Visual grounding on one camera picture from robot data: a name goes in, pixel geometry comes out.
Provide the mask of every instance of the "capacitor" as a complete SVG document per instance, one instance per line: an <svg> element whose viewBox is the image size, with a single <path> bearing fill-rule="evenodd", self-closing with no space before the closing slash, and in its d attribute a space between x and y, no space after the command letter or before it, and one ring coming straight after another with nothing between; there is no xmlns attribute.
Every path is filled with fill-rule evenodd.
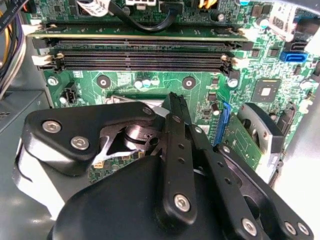
<svg viewBox="0 0 320 240"><path fill-rule="evenodd" d="M142 80L142 85L145 87L145 88L150 88L151 86L151 81L149 78L145 78Z"/></svg>
<svg viewBox="0 0 320 240"><path fill-rule="evenodd" d="M214 116L218 116L220 114L220 110L219 110L218 104L213 103L211 105L211 111L212 111Z"/></svg>
<svg viewBox="0 0 320 240"><path fill-rule="evenodd" d="M247 6L250 3L249 0L234 0L234 2L238 6Z"/></svg>
<svg viewBox="0 0 320 240"><path fill-rule="evenodd" d="M143 87L143 84L140 78L137 78L133 85L136 89L141 89Z"/></svg>
<svg viewBox="0 0 320 240"><path fill-rule="evenodd" d="M266 18L260 17L253 23L253 25L257 29L266 29L269 26L269 20Z"/></svg>
<svg viewBox="0 0 320 240"><path fill-rule="evenodd" d="M210 15L210 19L214 22L223 23L226 19L225 15L221 12L213 12Z"/></svg>
<svg viewBox="0 0 320 240"><path fill-rule="evenodd" d="M238 86L238 84L239 84L239 81L238 81L238 79L236 79L236 78L231 78L231 79L229 79L228 81L227 81L227 85L228 85L228 87L229 88L236 88L237 86Z"/></svg>
<svg viewBox="0 0 320 240"><path fill-rule="evenodd" d="M61 96L61 97L59 98L59 102L60 102L61 104L66 104L66 103L67 103L67 99L66 99L64 96Z"/></svg>

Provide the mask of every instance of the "black memory slot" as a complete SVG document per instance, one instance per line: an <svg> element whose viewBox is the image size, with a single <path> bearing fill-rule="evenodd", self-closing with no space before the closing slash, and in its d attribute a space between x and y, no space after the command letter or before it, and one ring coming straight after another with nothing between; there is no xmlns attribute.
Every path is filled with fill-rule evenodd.
<svg viewBox="0 0 320 240"><path fill-rule="evenodd" d="M65 56L65 62L177 62L177 63L221 63L215 58L187 57L96 57L96 56Z"/></svg>

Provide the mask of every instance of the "screw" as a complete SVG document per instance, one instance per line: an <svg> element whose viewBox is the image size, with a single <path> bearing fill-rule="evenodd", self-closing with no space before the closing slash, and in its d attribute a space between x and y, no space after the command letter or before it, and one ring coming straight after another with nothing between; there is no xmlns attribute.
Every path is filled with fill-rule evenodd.
<svg viewBox="0 0 320 240"><path fill-rule="evenodd" d="M42 128L47 133L51 133L51 134L56 134L61 131L61 125L58 122L52 121L52 120L45 121L42 124Z"/></svg>
<svg viewBox="0 0 320 240"><path fill-rule="evenodd" d="M50 86L57 86L58 83L59 83L59 81L55 77L51 76L51 77L48 78L48 84Z"/></svg>
<svg viewBox="0 0 320 240"><path fill-rule="evenodd" d="M200 127L196 126L194 129L198 134L202 133L202 129Z"/></svg>
<svg viewBox="0 0 320 240"><path fill-rule="evenodd" d="M180 122L181 122L181 119L180 119L178 116L176 116L176 115L173 115L172 118L173 118L173 120L175 120L177 123L180 123Z"/></svg>
<svg viewBox="0 0 320 240"><path fill-rule="evenodd" d="M218 14L217 16L218 22L223 22L225 20L225 15L223 13Z"/></svg>
<svg viewBox="0 0 320 240"><path fill-rule="evenodd" d="M246 230L250 235L252 236L257 236L257 228L256 226L253 224L252 221L250 221L248 218L243 218L242 219L242 226L244 228L244 230Z"/></svg>
<svg viewBox="0 0 320 240"><path fill-rule="evenodd" d="M181 194L174 196L174 204L182 212L186 213L190 210L190 203L188 199Z"/></svg>
<svg viewBox="0 0 320 240"><path fill-rule="evenodd" d="M305 235L309 236L309 230L305 227L305 225L303 225L302 223L298 222L298 227L300 229L301 232L303 232Z"/></svg>
<svg viewBox="0 0 320 240"><path fill-rule="evenodd" d="M151 114L152 114L152 111L151 111L149 108L147 108L147 107L142 108L142 111L143 111L145 114L148 114L148 115L151 115Z"/></svg>
<svg viewBox="0 0 320 240"><path fill-rule="evenodd" d="M295 230L295 228L291 225L290 222L285 221L284 225L286 227L286 229L292 234L292 235L297 235L297 231Z"/></svg>
<svg viewBox="0 0 320 240"><path fill-rule="evenodd" d="M71 146L78 150L87 150L89 148L89 140L83 136L75 136L71 139Z"/></svg>
<svg viewBox="0 0 320 240"><path fill-rule="evenodd" d="M222 147L223 151L225 151L226 153L230 153L230 149L227 146L223 146Z"/></svg>

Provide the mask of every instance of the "mounting hole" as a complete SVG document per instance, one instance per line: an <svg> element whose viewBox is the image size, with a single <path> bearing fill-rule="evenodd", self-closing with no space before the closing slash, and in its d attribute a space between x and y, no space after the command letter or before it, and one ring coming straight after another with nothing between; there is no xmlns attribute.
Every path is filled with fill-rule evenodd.
<svg viewBox="0 0 320 240"><path fill-rule="evenodd" d="M176 116L176 115L173 115L172 118L173 118L173 120L175 120L177 123L180 123L180 122L181 122L181 119L180 119L178 116Z"/></svg>
<svg viewBox="0 0 320 240"><path fill-rule="evenodd" d="M227 183L227 184L232 184L232 182L231 182L231 180L229 179L229 178L224 178L224 180L225 180L225 182Z"/></svg>
<svg viewBox="0 0 320 240"><path fill-rule="evenodd" d="M178 158L178 161L179 161L179 163L181 163L181 164L185 164L185 160L184 160L182 157L179 157L179 158Z"/></svg>
<svg viewBox="0 0 320 240"><path fill-rule="evenodd" d="M149 144L151 145L151 146L154 146L154 145L157 145L158 143L159 143L159 138L157 138L157 137L154 137L154 138L152 138L150 141L149 141Z"/></svg>

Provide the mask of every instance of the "white connector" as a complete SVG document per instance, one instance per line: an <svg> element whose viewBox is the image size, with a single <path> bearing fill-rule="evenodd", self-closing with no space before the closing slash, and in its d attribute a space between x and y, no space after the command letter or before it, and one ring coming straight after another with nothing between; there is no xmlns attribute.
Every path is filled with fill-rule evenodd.
<svg viewBox="0 0 320 240"><path fill-rule="evenodd" d="M156 4L157 4L157 0L125 0L125 5L127 5L127 6L134 6L134 5L143 6L143 5L147 5L147 6L154 7Z"/></svg>
<svg viewBox="0 0 320 240"><path fill-rule="evenodd" d="M31 56L31 59L35 66L45 66L53 61L53 57L51 55Z"/></svg>
<svg viewBox="0 0 320 240"><path fill-rule="evenodd" d="M29 25L29 24L22 24L22 31L25 36L29 34L33 34L34 32L43 29L43 26L41 24L36 25Z"/></svg>

